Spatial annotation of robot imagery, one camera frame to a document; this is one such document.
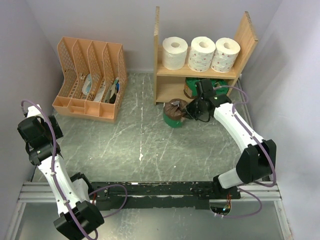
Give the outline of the green roll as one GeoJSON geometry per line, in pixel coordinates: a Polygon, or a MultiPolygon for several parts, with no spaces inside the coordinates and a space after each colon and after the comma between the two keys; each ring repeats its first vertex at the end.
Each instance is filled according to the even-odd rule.
{"type": "Polygon", "coordinates": [[[211,80],[212,87],[215,89],[217,95],[226,95],[228,93],[227,82],[223,79],[212,79],[211,80]]]}
{"type": "Polygon", "coordinates": [[[184,82],[184,95],[189,99],[195,99],[197,97],[196,83],[200,81],[197,77],[186,77],[184,82]]]}

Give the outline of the brown roll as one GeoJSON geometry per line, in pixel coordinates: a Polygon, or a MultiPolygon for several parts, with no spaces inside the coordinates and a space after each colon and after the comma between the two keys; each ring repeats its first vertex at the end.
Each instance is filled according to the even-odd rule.
{"type": "Polygon", "coordinates": [[[163,104],[163,120],[171,128],[180,128],[185,118],[185,108],[188,102],[174,98],[163,104]]]}

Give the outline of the white roll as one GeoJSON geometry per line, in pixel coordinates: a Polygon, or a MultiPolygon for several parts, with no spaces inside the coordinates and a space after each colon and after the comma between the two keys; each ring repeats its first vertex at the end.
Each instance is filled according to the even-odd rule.
{"type": "Polygon", "coordinates": [[[162,42],[162,64],[171,71],[179,70],[185,65],[188,43],[180,37],[168,37],[162,42]]]}
{"type": "Polygon", "coordinates": [[[206,36],[195,37],[191,41],[187,65],[195,72],[209,70],[216,50],[215,43],[206,36]]]}
{"type": "Polygon", "coordinates": [[[223,37],[216,41],[215,47],[211,69],[218,73],[230,72],[241,50],[240,45],[231,38],[223,37]]]}

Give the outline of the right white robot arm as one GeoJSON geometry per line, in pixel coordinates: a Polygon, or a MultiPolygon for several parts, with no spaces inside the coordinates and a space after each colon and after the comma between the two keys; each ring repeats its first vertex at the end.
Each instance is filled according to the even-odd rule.
{"type": "Polygon", "coordinates": [[[272,176],[272,183],[264,186],[273,187],[277,182],[276,143],[256,133],[236,111],[237,103],[232,103],[225,94],[217,94],[210,79],[199,80],[195,88],[196,98],[184,109],[187,118],[200,120],[204,114],[214,118],[232,136],[241,151],[236,167],[214,178],[213,195],[223,199],[230,188],[249,183],[263,185],[260,180],[267,176],[272,176]]]}

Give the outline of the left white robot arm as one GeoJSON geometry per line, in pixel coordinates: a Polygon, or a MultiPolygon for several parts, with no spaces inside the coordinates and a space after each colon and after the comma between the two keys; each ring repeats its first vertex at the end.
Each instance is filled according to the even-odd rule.
{"type": "Polygon", "coordinates": [[[96,233],[105,221],[90,202],[94,188],[82,173],[69,177],[61,149],[53,139],[63,137],[56,120],[49,116],[51,127],[40,116],[30,116],[18,124],[17,130],[25,141],[29,161],[45,176],[57,204],[59,218],[55,228],[69,240],[82,240],[96,233]]]}

